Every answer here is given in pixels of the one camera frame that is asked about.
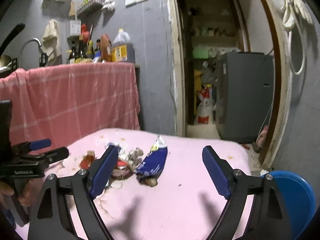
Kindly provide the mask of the pink plaid counter cloth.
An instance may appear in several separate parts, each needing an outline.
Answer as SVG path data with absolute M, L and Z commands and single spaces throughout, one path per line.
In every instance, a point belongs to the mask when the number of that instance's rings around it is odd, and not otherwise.
M 57 148 L 105 128 L 140 128 L 132 63 L 18 69 L 1 79 L 1 99 L 13 104 L 12 144 L 50 139 Z

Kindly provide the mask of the large cooking oil jug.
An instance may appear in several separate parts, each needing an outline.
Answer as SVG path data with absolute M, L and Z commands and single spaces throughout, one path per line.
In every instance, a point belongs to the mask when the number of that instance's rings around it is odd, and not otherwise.
M 112 42 L 112 61 L 135 63 L 135 50 L 131 38 L 124 29 L 120 28 Z

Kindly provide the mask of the pink floral table cloth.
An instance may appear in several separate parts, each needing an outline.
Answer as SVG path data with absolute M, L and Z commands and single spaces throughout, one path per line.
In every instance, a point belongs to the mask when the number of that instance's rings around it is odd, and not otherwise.
M 93 150 L 100 158 L 109 142 L 126 150 L 140 148 L 148 154 L 158 135 L 107 128 L 67 146 L 71 158 Z M 202 160 L 202 150 L 212 146 L 221 159 L 251 175 L 248 155 L 237 143 L 222 140 L 161 135 L 168 147 L 158 185 L 149 187 L 135 175 L 114 181 L 95 200 L 114 239 L 206 239 L 217 223 L 226 200 L 219 195 Z

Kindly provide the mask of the brown sauce bottle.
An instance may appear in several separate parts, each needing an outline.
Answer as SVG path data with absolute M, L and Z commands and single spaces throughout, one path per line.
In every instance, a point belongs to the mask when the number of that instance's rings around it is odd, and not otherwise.
M 103 34 L 100 38 L 100 50 L 101 50 L 101 60 L 111 62 L 111 40 L 107 34 Z

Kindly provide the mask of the red yellow snack wrapper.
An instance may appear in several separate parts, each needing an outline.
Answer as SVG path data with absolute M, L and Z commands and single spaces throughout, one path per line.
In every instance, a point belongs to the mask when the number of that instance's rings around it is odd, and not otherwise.
M 120 159 L 117 160 L 111 176 L 116 180 L 124 180 L 132 176 L 131 166 Z

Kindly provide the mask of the red small wrapper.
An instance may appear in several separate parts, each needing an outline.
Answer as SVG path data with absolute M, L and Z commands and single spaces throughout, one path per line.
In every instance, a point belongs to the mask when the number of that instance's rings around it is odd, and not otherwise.
M 87 154 L 83 156 L 82 161 L 79 164 L 80 168 L 88 169 L 93 161 L 95 161 L 95 152 L 94 151 L 87 151 Z

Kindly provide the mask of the chrome kitchen faucet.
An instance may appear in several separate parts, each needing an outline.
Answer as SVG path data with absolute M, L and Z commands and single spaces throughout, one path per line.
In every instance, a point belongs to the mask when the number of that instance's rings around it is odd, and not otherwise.
M 33 37 L 24 42 L 18 54 L 18 68 L 30 70 L 39 67 L 45 67 L 48 63 L 48 57 L 42 50 L 41 41 Z

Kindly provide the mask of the brown food scrap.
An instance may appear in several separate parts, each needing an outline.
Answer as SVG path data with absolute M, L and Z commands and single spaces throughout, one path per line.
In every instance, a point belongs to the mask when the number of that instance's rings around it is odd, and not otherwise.
M 149 187 L 155 187 L 158 185 L 158 181 L 157 181 L 157 178 L 148 177 L 144 179 L 144 184 Z

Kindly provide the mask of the red white sack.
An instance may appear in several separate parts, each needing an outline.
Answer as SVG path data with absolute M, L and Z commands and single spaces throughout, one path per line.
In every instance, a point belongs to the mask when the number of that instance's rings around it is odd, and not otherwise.
M 212 96 L 212 85 L 206 84 L 197 92 L 199 104 L 195 115 L 195 125 L 210 125 L 214 123 L 214 100 Z

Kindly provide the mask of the white hanging gloves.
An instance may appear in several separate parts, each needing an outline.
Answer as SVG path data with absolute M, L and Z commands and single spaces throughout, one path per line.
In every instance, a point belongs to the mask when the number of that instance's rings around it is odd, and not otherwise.
M 295 26 L 300 27 L 299 17 L 306 23 L 313 24 L 304 0 L 284 0 L 281 11 L 283 12 L 283 27 L 287 32 L 291 31 Z

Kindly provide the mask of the blue snack wrapper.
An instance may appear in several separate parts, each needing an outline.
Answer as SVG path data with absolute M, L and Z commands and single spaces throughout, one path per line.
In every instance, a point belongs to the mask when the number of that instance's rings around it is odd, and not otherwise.
M 150 152 L 134 170 L 134 174 L 140 183 L 148 177 L 159 178 L 164 170 L 167 160 L 168 147 L 162 136 L 157 137 L 156 142 L 151 146 Z

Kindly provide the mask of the white knotted plastic bag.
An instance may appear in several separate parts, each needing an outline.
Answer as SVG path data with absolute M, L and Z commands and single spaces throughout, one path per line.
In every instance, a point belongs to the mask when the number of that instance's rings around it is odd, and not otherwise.
M 143 150 L 138 147 L 130 151 L 121 148 L 118 158 L 127 163 L 131 168 L 136 168 L 142 162 L 143 154 Z

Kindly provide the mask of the dark glass bottle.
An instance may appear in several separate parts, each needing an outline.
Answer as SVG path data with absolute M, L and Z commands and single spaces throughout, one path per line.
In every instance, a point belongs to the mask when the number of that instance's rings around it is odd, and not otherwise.
M 86 53 L 85 53 L 84 37 L 83 37 L 83 35 L 80 35 L 80 37 L 79 37 L 79 48 L 78 48 L 78 52 L 77 52 L 76 57 L 75 57 L 75 63 L 82 62 L 86 58 L 87 58 L 87 56 L 86 56 Z

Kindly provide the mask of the green box on shelf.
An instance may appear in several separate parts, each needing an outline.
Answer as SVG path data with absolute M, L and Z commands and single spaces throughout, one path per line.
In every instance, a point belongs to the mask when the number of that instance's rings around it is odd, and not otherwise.
M 207 47 L 195 47 L 193 49 L 193 59 L 208 59 L 209 53 Z

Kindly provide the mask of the metal wall shelf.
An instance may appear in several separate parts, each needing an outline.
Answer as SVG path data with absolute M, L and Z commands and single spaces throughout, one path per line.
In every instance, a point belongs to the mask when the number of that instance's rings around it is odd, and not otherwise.
M 86 4 L 81 5 L 76 11 L 76 16 L 78 19 L 84 18 L 87 15 L 101 9 L 105 0 L 89 0 Z

